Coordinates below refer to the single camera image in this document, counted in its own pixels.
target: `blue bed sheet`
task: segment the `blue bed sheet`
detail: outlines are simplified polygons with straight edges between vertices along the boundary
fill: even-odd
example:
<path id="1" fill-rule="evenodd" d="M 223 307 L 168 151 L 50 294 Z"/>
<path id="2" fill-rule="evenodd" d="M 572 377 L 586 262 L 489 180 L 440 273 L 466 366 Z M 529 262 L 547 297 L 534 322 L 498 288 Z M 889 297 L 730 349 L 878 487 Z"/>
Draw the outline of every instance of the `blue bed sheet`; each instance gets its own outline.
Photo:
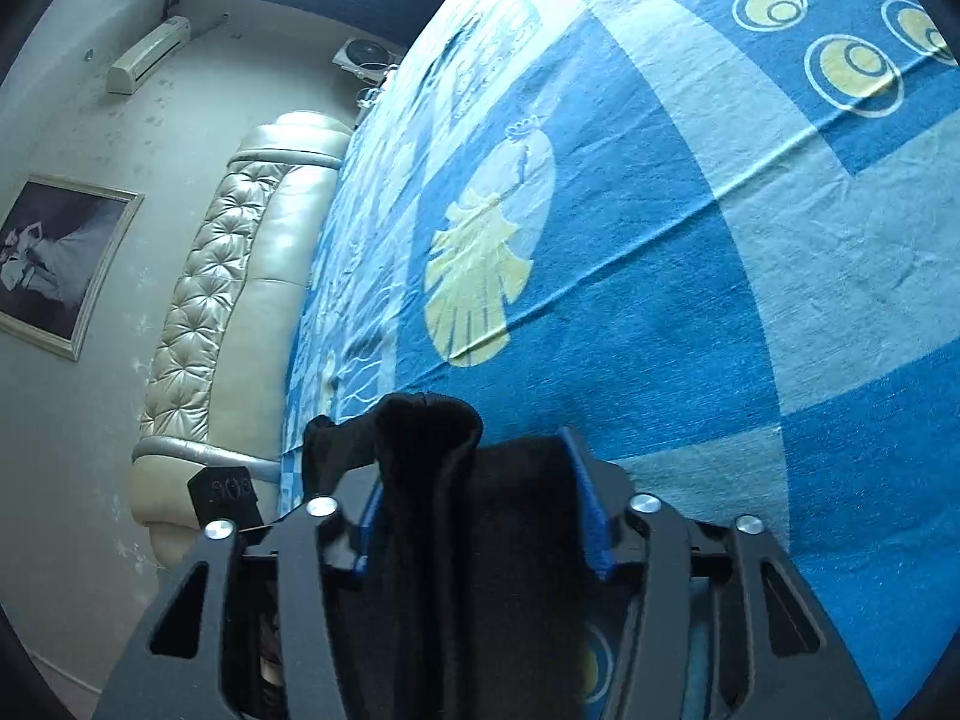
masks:
<path id="1" fill-rule="evenodd" d="M 916 0 L 448 0 L 344 162 L 281 511 L 387 392 L 575 425 L 763 517 L 892 717 L 960 623 L 956 65 Z"/>

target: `black fabric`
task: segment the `black fabric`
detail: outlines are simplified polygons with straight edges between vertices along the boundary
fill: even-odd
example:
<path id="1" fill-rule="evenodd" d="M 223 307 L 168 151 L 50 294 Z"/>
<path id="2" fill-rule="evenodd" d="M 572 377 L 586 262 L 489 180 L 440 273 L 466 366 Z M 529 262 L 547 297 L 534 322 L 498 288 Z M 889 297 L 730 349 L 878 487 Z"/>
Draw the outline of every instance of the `black fabric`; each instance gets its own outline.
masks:
<path id="1" fill-rule="evenodd" d="M 482 432 L 438 395 L 307 428 L 307 497 L 380 464 L 385 546 L 332 602 L 361 717 L 580 718 L 587 572 L 568 456 L 555 439 L 477 449 Z"/>

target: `bed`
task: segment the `bed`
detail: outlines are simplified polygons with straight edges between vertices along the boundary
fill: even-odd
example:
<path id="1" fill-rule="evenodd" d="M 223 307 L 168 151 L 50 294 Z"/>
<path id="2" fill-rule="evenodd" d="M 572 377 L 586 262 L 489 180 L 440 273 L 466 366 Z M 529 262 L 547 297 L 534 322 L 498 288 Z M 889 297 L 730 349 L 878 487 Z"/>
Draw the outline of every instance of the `bed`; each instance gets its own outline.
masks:
<path id="1" fill-rule="evenodd" d="M 960 623 L 960 74 L 916 0 L 448 0 L 350 142 L 301 437 L 391 391 L 760 515 L 885 717 Z"/>

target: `framed picture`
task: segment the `framed picture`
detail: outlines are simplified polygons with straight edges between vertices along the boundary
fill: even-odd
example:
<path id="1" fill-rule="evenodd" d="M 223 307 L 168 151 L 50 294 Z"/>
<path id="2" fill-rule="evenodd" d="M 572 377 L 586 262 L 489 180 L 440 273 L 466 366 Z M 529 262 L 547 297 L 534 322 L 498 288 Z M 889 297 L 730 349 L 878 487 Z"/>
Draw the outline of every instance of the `framed picture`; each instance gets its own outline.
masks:
<path id="1" fill-rule="evenodd" d="M 77 360 L 142 194 L 32 175 L 0 226 L 0 328 Z"/>

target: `air conditioner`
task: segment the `air conditioner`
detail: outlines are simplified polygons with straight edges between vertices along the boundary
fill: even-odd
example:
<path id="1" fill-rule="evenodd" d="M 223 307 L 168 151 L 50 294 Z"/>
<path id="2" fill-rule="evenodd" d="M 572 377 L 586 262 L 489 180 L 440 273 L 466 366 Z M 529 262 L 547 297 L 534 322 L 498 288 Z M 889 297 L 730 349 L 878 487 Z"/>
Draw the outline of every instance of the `air conditioner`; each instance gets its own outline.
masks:
<path id="1" fill-rule="evenodd" d="M 400 64 L 402 59 L 401 53 L 389 52 L 373 40 L 352 38 L 333 57 L 333 64 L 350 71 L 359 79 L 380 83 L 387 68 Z"/>
<path id="2" fill-rule="evenodd" d="M 165 20 L 113 63 L 107 71 L 107 91 L 117 95 L 132 95 L 160 62 L 189 42 L 189 20 L 183 16 Z"/>

